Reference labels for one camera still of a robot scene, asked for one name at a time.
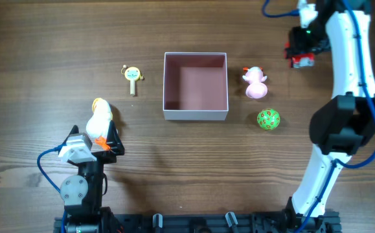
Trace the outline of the red toy fire truck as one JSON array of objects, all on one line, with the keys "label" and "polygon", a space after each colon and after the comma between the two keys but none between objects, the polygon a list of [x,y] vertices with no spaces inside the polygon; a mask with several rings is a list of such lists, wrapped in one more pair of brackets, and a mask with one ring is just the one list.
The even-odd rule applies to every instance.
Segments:
[{"label": "red toy fire truck", "polygon": [[291,55],[289,52],[290,43],[285,44],[285,58],[289,61],[291,68],[298,69],[312,67],[315,64],[314,53]]}]

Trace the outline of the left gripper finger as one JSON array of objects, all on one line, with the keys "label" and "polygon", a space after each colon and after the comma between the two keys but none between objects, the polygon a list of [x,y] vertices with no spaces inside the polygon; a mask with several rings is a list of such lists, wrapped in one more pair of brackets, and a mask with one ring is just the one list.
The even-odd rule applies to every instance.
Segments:
[{"label": "left gripper finger", "polygon": [[68,140],[68,138],[69,138],[71,135],[74,135],[74,134],[77,134],[77,133],[79,133],[79,128],[78,128],[77,125],[74,125],[74,126],[72,127],[72,129],[70,130],[68,136],[66,136],[65,140],[61,143],[61,145],[62,145],[62,146],[65,146],[65,145],[66,145],[66,142],[67,142],[67,140]]},{"label": "left gripper finger", "polygon": [[115,127],[115,123],[112,120],[109,121],[106,145],[108,146],[109,151],[122,152],[122,142]]}]

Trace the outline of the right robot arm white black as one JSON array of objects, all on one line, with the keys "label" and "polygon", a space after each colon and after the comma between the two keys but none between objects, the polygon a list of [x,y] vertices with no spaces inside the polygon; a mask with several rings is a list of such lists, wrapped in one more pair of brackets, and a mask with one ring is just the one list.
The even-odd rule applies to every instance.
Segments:
[{"label": "right robot arm white black", "polygon": [[[310,120],[312,155],[280,220],[283,232],[333,232],[326,201],[343,168],[375,137],[375,79],[369,46],[370,1],[299,1],[300,25],[289,33],[286,57],[332,53],[331,100]],[[375,159],[354,165],[361,168]]]}]

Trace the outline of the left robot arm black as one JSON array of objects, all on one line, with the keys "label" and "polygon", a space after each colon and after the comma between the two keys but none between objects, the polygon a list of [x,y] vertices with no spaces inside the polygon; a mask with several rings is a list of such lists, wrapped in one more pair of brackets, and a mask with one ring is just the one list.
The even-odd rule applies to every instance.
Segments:
[{"label": "left robot arm black", "polygon": [[91,139],[77,126],[64,140],[58,155],[76,166],[78,173],[66,178],[60,187],[65,211],[60,232],[124,232],[111,209],[102,206],[102,197],[108,190],[104,166],[116,163],[117,157],[125,154],[112,120],[107,127],[106,146],[104,151],[92,152]]}]

